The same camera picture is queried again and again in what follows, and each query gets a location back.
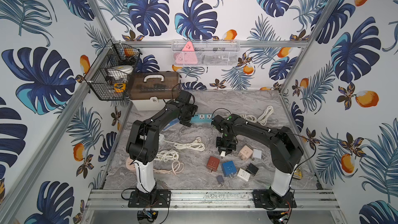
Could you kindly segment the grey small charger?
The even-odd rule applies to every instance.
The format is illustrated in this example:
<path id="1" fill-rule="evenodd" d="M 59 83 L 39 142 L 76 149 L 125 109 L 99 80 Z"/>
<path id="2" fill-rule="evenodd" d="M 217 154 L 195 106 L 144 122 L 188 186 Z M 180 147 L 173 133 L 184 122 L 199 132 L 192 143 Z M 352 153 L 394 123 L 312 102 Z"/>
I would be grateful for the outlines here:
<path id="1" fill-rule="evenodd" d="M 223 176 L 218 175 L 218 176 L 216 177 L 216 179 L 217 179 L 218 184 L 219 184 L 221 187 L 223 187 L 223 186 L 224 186 L 224 179 L 223 179 Z"/>

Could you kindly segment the red cube socket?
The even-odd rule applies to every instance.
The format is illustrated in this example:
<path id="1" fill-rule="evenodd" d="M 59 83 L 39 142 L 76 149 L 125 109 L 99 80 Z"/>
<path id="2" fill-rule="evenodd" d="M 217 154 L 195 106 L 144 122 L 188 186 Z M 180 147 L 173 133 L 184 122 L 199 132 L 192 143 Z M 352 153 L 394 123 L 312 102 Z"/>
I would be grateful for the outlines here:
<path id="1" fill-rule="evenodd" d="M 211 171 L 217 171 L 219 167 L 220 160 L 216 157 L 210 156 L 208 159 L 208 162 L 206 164 L 206 167 Z"/>

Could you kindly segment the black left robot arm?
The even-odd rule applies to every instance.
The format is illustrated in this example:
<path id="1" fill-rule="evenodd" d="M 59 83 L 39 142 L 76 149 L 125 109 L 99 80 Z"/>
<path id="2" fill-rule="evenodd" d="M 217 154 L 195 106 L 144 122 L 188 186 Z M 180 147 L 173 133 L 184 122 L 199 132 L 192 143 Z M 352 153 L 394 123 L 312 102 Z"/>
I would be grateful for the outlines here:
<path id="1" fill-rule="evenodd" d="M 140 192 L 150 194 L 156 190 L 153 161 L 159 151 L 160 132 L 174 119 L 190 127 L 197 110 L 195 96 L 182 90 L 176 99 L 167 101 L 154 116 L 132 124 L 126 152 L 136 168 L 137 189 Z"/>

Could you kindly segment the black plug adapter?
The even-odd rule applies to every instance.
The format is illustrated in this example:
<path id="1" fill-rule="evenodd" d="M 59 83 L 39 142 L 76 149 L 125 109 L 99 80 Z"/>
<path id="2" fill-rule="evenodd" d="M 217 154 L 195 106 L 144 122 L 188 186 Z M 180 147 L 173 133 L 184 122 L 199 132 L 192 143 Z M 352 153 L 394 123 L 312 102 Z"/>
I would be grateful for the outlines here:
<path id="1" fill-rule="evenodd" d="M 259 171 L 259 168 L 253 165 L 252 163 L 248 164 L 246 167 L 246 172 L 248 172 L 250 175 L 255 176 Z"/>

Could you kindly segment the white USB socket strip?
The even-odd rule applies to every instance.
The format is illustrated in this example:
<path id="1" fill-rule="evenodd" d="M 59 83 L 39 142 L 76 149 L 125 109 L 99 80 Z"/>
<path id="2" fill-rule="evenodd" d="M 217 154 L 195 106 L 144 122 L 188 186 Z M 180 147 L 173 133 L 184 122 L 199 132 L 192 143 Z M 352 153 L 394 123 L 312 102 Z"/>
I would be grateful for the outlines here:
<path id="1" fill-rule="evenodd" d="M 159 134 L 159 143 L 163 143 L 165 140 L 165 136 L 163 134 Z"/>

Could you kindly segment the blue cube socket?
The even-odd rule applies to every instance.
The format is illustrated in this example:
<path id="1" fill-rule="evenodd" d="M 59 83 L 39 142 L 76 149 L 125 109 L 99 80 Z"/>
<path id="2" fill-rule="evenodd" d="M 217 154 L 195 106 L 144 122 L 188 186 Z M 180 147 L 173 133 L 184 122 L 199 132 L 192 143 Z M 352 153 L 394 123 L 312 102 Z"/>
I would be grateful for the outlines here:
<path id="1" fill-rule="evenodd" d="M 221 166 L 224 177 L 233 177 L 237 173 L 233 161 L 224 162 Z"/>

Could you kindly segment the white plug adapter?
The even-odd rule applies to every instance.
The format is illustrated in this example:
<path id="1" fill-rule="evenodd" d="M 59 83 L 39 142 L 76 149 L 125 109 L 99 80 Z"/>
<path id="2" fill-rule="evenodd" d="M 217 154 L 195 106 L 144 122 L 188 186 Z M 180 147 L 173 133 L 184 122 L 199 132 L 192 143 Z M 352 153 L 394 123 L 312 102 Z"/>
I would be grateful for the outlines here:
<path id="1" fill-rule="evenodd" d="M 239 169 L 237 177 L 245 182 L 248 182 L 251 174 L 244 169 Z"/>

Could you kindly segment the teal USB socket strip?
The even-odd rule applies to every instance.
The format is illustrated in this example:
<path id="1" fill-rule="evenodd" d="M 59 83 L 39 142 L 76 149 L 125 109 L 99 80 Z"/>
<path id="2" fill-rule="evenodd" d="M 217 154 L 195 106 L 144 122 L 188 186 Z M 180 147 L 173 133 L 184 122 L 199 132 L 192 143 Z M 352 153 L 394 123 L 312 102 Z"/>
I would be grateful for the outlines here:
<path id="1" fill-rule="evenodd" d="M 211 114 L 195 114 L 191 118 L 191 123 L 211 123 L 212 122 Z"/>

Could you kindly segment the white 66W charger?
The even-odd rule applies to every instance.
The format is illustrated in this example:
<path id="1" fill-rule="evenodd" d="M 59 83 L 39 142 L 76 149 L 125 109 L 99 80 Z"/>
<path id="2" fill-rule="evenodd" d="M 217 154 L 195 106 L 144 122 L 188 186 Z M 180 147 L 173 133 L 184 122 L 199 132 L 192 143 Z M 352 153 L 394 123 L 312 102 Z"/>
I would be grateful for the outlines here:
<path id="1" fill-rule="evenodd" d="M 262 151 L 258 149 L 253 149 L 252 159 L 262 159 Z"/>

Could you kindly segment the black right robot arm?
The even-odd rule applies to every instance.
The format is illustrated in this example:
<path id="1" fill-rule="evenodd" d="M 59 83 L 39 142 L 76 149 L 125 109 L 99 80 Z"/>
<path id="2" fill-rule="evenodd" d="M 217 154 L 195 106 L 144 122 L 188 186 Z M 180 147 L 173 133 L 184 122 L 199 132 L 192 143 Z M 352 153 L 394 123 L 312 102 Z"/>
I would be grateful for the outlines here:
<path id="1" fill-rule="evenodd" d="M 268 147 L 276 168 L 270 190 L 280 197 L 284 197 L 290 191 L 293 173 L 304 154 L 297 136 L 290 128 L 269 128 L 249 122 L 236 114 L 227 118 L 216 115 L 212 118 L 211 125 L 221 133 L 216 139 L 216 147 L 220 154 L 228 155 L 235 151 L 239 135 Z"/>

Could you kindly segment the round pink power socket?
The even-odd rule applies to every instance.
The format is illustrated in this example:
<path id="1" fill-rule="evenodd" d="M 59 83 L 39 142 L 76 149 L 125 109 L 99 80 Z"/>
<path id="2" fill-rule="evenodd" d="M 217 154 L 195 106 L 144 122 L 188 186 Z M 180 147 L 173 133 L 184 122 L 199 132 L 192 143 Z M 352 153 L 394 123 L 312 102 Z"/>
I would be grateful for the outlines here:
<path id="1" fill-rule="evenodd" d="M 136 172 L 135 162 L 130 157 L 127 157 L 125 162 L 126 168 L 131 172 Z"/>

